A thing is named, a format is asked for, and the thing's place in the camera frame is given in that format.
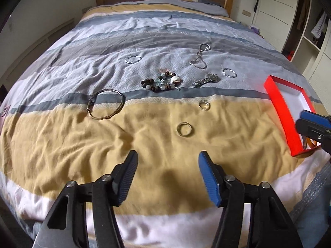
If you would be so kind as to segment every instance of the striped bedspread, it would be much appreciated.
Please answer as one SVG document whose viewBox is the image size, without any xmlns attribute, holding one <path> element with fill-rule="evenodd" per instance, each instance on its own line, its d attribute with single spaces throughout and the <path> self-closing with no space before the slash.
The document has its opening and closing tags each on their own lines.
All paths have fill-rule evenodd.
<svg viewBox="0 0 331 248">
<path fill-rule="evenodd" d="M 199 45 L 207 68 L 188 62 Z M 127 64 L 125 57 L 139 55 Z M 237 73 L 224 77 L 222 67 Z M 153 93 L 140 81 L 169 70 L 181 90 Z M 191 83 L 215 73 L 217 83 Z M 139 164 L 127 200 L 115 208 L 127 247 L 211 245 L 221 208 L 208 198 L 198 154 L 240 181 L 270 182 L 294 216 L 302 195 L 329 159 L 323 150 L 292 157 L 277 113 L 263 88 L 268 75 L 303 87 L 317 112 L 325 109 L 306 79 L 270 44 L 217 11 L 171 0 L 150 0 L 89 10 L 78 25 L 37 59 L 10 90 L 0 135 L 0 191 L 24 229 L 35 237 L 69 180 L 95 181 L 122 163 L 129 150 Z M 112 88 L 125 105 L 110 120 L 86 112 L 93 93 Z M 209 111 L 198 102 L 208 100 Z M 93 113 L 110 114 L 120 102 L 100 94 Z M 188 122 L 194 133 L 176 133 Z M 87 227 L 95 245 L 91 206 Z M 242 245 L 248 233 L 245 209 Z"/>
</svg>

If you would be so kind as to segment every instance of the metal screw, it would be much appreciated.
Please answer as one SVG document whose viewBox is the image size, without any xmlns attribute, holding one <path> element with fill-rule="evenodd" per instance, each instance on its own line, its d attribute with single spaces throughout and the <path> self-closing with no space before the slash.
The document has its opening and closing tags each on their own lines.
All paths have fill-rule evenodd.
<svg viewBox="0 0 331 248">
<path fill-rule="evenodd" d="M 233 182 L 235 180 L 235 177 L 233 175 L 226 175 L 225 179 L 228 181 L 228 182 Z"/>
<path fill-rule="evenodd" d="M 75 185 L 75 181 L 69 181 L 68 183 L 67 183 L 67 187 L 73 187 L 74 185 Z"/>
<path fill-rule="evenodd" d="M 110 178 L 111 178 L 110 174 L 105 174 L 105 175 L 102 175 L 101 180 L 102 181 L 109 181 Z"/>
<path fill-rule="evenodd" d="M 266 189 L 270 188 L 270 184 L 268 182 L 262 182 L 261 186 Z"/>
</svg>

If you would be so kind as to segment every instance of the white bead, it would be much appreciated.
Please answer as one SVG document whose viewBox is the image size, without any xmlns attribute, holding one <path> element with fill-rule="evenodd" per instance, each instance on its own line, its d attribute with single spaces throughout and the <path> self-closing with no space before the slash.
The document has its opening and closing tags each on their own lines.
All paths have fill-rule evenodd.
<svg viewBox="0 0 331 248">
<path fill-rule="evenodd" d="M 175 75 L 175 76 L 173 76 L 173 77 L 171 77 L 171 82 L 175 82 L 175 81 L 179 81 L 180 80 L 180 78 L 177 76 L 177 75 Z"/>
</svg>

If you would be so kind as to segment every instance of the white wall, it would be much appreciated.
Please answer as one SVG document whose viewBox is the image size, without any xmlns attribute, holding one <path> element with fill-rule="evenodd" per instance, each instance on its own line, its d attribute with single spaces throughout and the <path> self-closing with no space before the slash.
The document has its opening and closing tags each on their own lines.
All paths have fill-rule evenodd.
<svg viewBox="0 0 331 248">
<path fill-rule="evenodd" d="M 234 0 L 231 18 L 251 24 L 255 3 L 256 0 Z M 21 0 L 0 33 L 0 77 L 35 41 L 72 18 L 77 23 L 82 9 L 95 5 L 95 0 Z M 252 16 L 243 15 L 243 10 L 251 12 Z"/>
</svg>

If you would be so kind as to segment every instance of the red box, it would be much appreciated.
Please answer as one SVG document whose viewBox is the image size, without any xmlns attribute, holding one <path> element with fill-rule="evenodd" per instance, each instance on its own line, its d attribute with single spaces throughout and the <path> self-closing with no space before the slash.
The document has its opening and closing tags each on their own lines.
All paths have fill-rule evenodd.
<svg viewBox="0 0 331 248">
<path fill-rule="evenodd" d="M 302 137 L 295 129 L 295 121 L 300 118 L 300 113 L 303 110 L 315 113 L 312 102 L 304 89 L 272 75 L 268 76 L 264 83 L 264 88 L 283 125 L 291 155 L 300 155 L 320 146 L 320 143 L 318 143 L 316 147 L 310 148 L 307 146 L 307 149 L 303 149 Z"/>
</svg>

